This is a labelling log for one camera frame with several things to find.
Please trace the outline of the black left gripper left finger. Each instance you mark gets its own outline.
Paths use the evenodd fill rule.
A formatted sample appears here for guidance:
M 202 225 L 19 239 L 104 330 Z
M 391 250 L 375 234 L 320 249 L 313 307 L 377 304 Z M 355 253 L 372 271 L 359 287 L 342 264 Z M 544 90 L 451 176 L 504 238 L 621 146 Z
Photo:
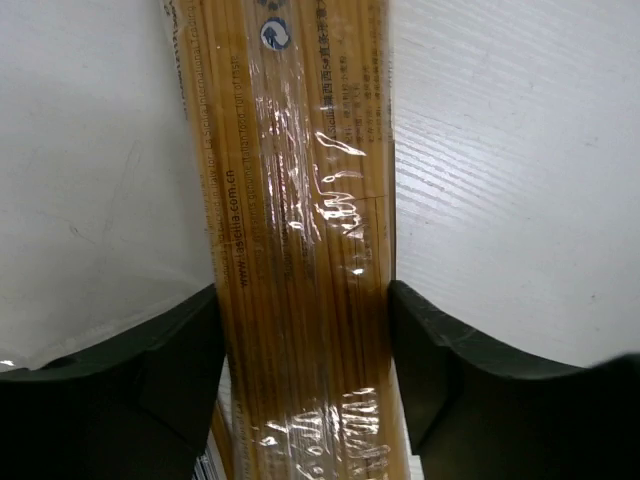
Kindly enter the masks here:
M 224 356 L 209 286 L 90 348 L 2 373 L 2 478 L 191 478 Z

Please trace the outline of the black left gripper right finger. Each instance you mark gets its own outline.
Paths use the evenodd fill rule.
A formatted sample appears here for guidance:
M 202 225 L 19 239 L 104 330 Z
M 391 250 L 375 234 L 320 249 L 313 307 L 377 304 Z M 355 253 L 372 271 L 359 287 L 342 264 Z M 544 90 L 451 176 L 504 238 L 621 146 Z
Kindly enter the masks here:
M 635 479 L 639 358 L 545 359 L 389 287 L 412 452 L 429 479 Z

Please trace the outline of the blue-ended spaghetti bag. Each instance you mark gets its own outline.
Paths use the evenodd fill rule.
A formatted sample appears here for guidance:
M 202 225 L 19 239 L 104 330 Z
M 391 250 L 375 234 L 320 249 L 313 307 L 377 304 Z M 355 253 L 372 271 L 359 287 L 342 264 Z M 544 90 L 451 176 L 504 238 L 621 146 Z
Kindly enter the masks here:
M 235 479 L 407 479 L 385 1 L 165 1 L 199 167 Z

